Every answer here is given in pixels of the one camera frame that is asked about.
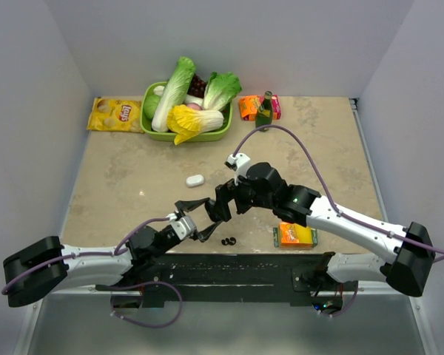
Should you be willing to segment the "black earbud charging case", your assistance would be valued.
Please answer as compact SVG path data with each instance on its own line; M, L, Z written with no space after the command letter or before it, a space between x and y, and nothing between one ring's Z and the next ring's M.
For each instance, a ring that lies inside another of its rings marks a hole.
M208 199L204 204L204 208L209 219L214 223L228 222L232 218L229 203L226 201Z

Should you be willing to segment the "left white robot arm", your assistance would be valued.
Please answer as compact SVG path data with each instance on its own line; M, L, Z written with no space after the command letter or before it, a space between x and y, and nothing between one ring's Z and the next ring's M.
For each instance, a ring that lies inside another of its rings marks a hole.
M205 242L229 218L228 210L210 198L180 200L163 218L165 228L151 228L150 219L113 247L82 248L65 245L57 236L45 237L4 260L1 292L9 306L22 307L54 291L85 285L130 290L157 258L184 240Z

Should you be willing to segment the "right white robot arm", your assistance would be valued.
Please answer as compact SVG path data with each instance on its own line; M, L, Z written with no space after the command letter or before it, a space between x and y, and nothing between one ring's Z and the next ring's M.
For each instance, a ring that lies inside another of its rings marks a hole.
M327 254L314 273L319 288L330 291L339 283L377 281L410 297L423 295L435 260L424 225L403 227L342 210L313 189L288 184L269 163L252 164L245 155L231 156L225 164L235 176L217 187L208 210L212 220L230 220L230 201L238 214L268 209L283 222L327 231L366 249L365 254Z

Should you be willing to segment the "white earbud charging case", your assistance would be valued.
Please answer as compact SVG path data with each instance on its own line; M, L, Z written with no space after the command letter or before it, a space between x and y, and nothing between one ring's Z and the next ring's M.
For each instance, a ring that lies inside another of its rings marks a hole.
M192 175L186 179L186 186L189 188L194 188L203 185L205 182L203 175Z

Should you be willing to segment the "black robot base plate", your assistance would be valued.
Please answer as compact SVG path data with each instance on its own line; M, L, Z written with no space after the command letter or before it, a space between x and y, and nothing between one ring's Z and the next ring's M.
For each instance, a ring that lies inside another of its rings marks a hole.
M54 289L93 286L98 291L141 289L145 307L166 301L281 302L332 310L342 300L333 293L352 291L353 282L337 282L326 273L321 254L125 254L124 270L107 270L83 260Z

